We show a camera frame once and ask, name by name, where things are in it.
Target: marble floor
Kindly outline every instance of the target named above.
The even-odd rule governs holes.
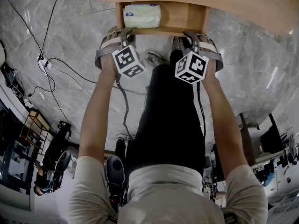
[[[42,44],[55,0],[11,0],[26,20],[38,42]],[[102,37],[115,25],[114,4],[100,0],[58,0],[44,46],[47,58],[66,61],[84,77],[96,81],[100,70],[93,59]],[[292,98],[299,87],[298,57],[299,29],[289,35],[278,36],[232,14],[212,9],[208,24],[208,36],[223,54],[224,69],[217,73],[229,102],[238,115],[243,112],[250,124],[261,124],[268,114],[276,111],[275,119],[280,132],[290,125],[283,104]],[[49,89],[46,76],[39,70],[39,49],[20,17],[6,0],[0,0],[0,40],[6,46],[7,63],[18,71],[25,93],[33,92],[38,85]],[[172,37],[137,36],[137,50],[144,54],[154,49],[164,55],[169,53]],[[72,124],[71,141],[79,142],[82,118],[94,84],[81,79],[60,62],[53,62],[55,69],[49,73],[54,78],[54,94]],[[150,82],[151,69],[133,80],[122,79],[122,86],[141,94]],[[73,76],[83,90],[69,76]],[[206,141],[213,143],[213,125],[209,101],[204,89],[201,100],[206,115]],[[144,106],[145,95],[127,92],[130,112],[128,128],[136,132]],[[63,114],[52,95],[42,90],[28,98],[57,130]],[[107,150],[113,150],[115,135],[125,133],[122,125],[125,103],[119,90],[113,90],[110,102]]]

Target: white cube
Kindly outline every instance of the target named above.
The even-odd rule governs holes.
[[[137,53],[132,45],[128,45],[122,50],[116,50],[112,57],[120,74],[131,79],[145,71],[142,57]]]
[[[206,76],[208,62],[209,58],[206,56],[190,51],[176,63],[175,77],[190,84],[201,81]]]

